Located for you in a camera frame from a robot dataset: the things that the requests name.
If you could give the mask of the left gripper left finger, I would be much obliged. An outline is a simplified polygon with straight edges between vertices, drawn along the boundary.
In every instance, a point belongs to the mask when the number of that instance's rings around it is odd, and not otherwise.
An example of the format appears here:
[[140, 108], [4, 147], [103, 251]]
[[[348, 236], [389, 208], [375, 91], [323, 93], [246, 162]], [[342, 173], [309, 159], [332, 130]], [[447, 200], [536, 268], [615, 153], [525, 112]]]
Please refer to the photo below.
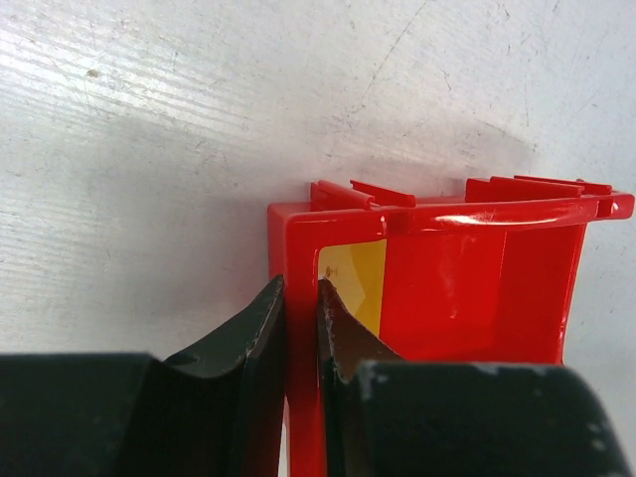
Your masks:
[[285, 381], [284, 282], [165, 360], [1, 358], [5, 476], [274, 476]]

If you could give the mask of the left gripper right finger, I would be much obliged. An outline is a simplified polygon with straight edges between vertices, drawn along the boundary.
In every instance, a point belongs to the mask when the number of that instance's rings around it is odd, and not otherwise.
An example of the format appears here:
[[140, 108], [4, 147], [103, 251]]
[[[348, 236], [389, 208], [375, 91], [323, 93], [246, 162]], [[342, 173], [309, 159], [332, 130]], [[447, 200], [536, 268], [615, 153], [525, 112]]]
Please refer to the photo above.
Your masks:
[[410, 362], [346, 309], [316, 310], [331, 476], [628, 476], [596, 394], [563, 366]]

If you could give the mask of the red plastic bin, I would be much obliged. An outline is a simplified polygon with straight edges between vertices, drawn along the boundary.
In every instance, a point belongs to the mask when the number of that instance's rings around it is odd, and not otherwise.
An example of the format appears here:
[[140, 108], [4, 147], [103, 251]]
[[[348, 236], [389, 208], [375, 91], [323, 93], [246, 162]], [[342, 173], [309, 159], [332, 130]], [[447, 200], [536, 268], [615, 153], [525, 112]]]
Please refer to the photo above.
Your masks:
[[269, 272], [285, 280], [288, 470], [326, 474], [316, 310], [327, 246], [387, 241], [377, 336], [411, 360], [560, 364], [588, 224], [625, 220], [635, 199], [606, 184], [470, 179], [460, 197], [419, 198], [314, 182], [267, 209]]

